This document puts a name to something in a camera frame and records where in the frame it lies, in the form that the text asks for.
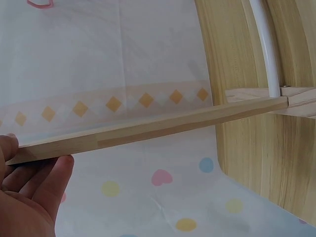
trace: polka dot pattern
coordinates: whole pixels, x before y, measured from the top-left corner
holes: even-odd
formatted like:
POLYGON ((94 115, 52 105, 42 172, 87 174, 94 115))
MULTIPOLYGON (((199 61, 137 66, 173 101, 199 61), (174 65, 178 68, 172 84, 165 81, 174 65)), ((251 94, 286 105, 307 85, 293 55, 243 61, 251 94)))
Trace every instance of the polka dot pattern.
POLYGON ((189 218, 183 218, 179 220, 176 224, 176 228, 183 232, 191 232, 197 227, 195 220, 189 218))
POLYGON ((64 193, 63 197, 61 198, 61 202, 60 203, 63 203, 64 201, 66 201, 66 198, 67 198, 66 193, 64 193))
POLYGON ((173 181, 172 175, 163 169, 157 170, 152 176, 152 184, 161 186, 162 184, 171 184, 173 181))
POLYGON ((213 171, 214 169, 214 164, 211 158, 203 158, 200 163, 199 163, 199 169, 203 172, 203 173, 210 173, 213 171))
POLYGON ((229 213, 238 214, 243 210, 243 203, 240 199, 233 198, 225 204, 229 213))
POLYGON ((107 197, 116 197, 120 193, 119 184, 115 181, 107 181, 103 183, 102 193, 107 197))

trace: finger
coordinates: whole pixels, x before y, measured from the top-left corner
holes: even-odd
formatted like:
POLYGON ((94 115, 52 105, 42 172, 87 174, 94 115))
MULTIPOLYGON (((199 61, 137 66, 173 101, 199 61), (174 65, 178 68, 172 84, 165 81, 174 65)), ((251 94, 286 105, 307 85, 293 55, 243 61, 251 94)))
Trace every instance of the finger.
POLYGON ((41 205, 53 222, 56 221, 61 198, 69 182, 74 167, 72 156, 60 157, 48 177, 42 182, 32 200, 41 205))
POLYGON ((36 174, 41 162, 30 162, 17 167, 2 182, 9 191, 19 192, 20 189, 36 174))
POLYGON ((19 142, 13 134, 0 136, 0 184, 5 175, 5 162, 15 156, 18 147, 19 142))
POLYGON ((21 188, 20 193, 32 199, 35 191, 42 184, 42 182, 47 178, 51 170, 53 169, 57 159, 45 160, 38 172, 21 188))
POLYGON ((10 173, 12 173, 15 170, 15 168, 16 168, 16 166, 14 166, 14 165, 6 165, 4 177, 7 177, 10 173))
POLYGON ((16 155, 19 147, 18 139, 14 134, 0 136, 0 158, 8 161, 16 155))

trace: fabric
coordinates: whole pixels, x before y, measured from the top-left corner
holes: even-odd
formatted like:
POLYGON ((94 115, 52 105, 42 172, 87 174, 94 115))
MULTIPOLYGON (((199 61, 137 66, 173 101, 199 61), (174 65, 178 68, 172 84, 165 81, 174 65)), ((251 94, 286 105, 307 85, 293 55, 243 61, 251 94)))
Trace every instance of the fabric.
MULTIPOLYGON (((0 1, 1 134, 28 143, 212 105, 194 0, 53 2, 0 1)), ((75 155, 57 236, 315 236, 221 172, 215 135, 75 155)))

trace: pink heart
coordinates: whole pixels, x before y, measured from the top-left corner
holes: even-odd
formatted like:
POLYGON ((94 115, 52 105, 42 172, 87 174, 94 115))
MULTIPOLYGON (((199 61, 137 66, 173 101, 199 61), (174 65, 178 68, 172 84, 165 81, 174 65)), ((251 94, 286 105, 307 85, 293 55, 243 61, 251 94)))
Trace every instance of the pink heart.
POLYGON ((152 184, 155 186, 160 186, 162 184, 170 184, 172 183, 173 178, 172 175, 163 169, 157 170, 152 176, 152 184))

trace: white metal rod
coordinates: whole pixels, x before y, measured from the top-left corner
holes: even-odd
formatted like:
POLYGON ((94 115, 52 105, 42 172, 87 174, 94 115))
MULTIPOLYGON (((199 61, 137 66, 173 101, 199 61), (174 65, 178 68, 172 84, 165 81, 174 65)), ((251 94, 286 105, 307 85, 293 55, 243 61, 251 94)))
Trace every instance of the white metal rod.
POLYGON ((266 65, 270 97, 279 97, 280 84, 277 73, 276 55, 269 30, 268 18, 261 0, 250 0, 250 5, 257 24, 263 56, 266 65))

